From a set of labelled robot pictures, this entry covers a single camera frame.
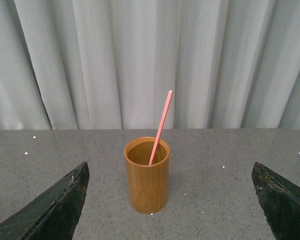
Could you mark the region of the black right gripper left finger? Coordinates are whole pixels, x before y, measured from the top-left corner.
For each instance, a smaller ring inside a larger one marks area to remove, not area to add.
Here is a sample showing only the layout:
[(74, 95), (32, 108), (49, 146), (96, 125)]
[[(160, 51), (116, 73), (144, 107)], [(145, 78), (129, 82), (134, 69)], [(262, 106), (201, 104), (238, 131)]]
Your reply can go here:
[(82, 162), (0, 223), (0, 240), (71, 240), (85, 204), (90, 172)]

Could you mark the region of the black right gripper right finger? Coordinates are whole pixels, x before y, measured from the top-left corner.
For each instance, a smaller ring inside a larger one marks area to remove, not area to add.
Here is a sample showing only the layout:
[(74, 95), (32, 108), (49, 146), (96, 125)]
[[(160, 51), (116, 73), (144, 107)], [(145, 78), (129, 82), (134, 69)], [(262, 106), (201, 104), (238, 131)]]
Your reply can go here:
[(300, 240), (300, 187), (260, 162), (251, 178), (275, 239)]

